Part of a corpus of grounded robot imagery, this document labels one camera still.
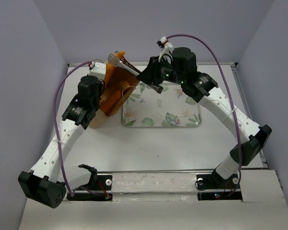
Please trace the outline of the brown paper bag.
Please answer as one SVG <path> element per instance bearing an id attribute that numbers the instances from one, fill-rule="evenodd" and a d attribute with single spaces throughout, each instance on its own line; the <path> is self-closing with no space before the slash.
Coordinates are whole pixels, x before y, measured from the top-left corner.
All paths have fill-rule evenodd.
<path id="1" fill-rule="evenodd" d="M 91 128 L 95 129 L 119 111 L 139 84 L 139 80 L 133 73 L 115 67 L 109 61 L 105 64 L 96 62 L 89 74 L 97 76 L 105 82 L 105 88 L 99 100 L 99 110 L 89 124 Z"/>

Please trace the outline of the metal tongs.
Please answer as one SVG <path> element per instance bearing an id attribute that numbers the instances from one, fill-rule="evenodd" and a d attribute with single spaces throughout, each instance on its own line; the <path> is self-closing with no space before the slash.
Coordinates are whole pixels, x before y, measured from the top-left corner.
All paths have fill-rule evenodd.
<path id="1" fill-rule="evenodd" d="M 115 56 L 114 54 L 110 53 L 108 56 L 108 63 L 111 64 L 114 67 L 118 67 L 118 68 L 122 68 L 126 71 L 128 71 L 129 73 L 133 74 L 134 76 L 138 76 L 139 72 L 133 70 L 132 68 L 128 67 L 126 64 L 123 63 L 123 61 L 121 61 L 117 56 Z M 149 89 L 153 89 L 155 92 L 161 94 L 163 91 L 163 87 L 161 86 L 154 86 L 154 85 L 148 85 L 146 84 L 146 86 Z"/>

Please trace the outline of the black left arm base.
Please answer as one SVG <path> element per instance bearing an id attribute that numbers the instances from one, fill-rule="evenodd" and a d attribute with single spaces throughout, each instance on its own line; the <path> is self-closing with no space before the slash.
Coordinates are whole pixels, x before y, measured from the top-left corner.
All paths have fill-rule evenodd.
<path id="1" fill-rule="evenodd" d="M 112 188 L 112 175 L 99 174 L 97 169 L 86 164 L 78 166 L 80 172 L 87 172 L 86 175 L 90 177 L 84 180 L 85 184 L 80 185 L 74 191 L 74 196 L 69 193 L 66 198 L 69 201 L 111 201 L 113 194 Z"/>

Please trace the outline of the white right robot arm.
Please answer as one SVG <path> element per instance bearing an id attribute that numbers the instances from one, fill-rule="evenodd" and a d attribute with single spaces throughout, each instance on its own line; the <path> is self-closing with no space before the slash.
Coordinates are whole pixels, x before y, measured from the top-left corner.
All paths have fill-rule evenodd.
<path id="1" fill-rule="evenodd" d="M 166 60 L 162 56 L 150 57 L 147 67 L 137 79 L 163 91 L 161 83 L 168 81 L 181 86 L 182 91 L 196 103 L 210 111 L 236 138 L 237 145 L 229 155 L 203 181 L 203 188 L 224 188 L 239 179 L 237 173 L 247 166 L 263 149 L 272 130 L 247 117 L 240 109 L 230 104 L 218 83 L 208 74 L 198 71 L 196 55 L 187 47 L 173 49 Z"/>

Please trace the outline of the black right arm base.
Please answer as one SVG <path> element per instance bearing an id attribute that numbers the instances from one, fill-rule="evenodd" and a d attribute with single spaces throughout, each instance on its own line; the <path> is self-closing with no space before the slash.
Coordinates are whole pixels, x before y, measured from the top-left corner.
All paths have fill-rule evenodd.
<path id="1" fill-rule="evenodd" d="M 215 170 L 210 173 L 196 175 L 194 183 L 197 189 L 198 201 L 242 200 L 239 176 L 235 172 L 229 178 L 223 179 Z"/>

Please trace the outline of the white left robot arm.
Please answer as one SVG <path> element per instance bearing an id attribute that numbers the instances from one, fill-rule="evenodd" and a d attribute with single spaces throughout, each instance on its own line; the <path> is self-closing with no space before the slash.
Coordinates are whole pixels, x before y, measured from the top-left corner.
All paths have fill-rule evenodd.
<path id="1" fill-rule="evenodd" d="M 24 195 L 50 208 L 57 208 L 63 201 L 67 188 L 83 186 L 92 189 L 96 185 L 97 170 L 81 164 L 74 184 L 65 182 L 62 165 L 77 139 L 87 129 L 99 109 L 103 81 L 96 76 L 81 77 L 78 92 L 64 111 L 62 120 L 55 125 L 55 135 L 43 155 L 28 172 L 22 171 L 18 182 Z"/>

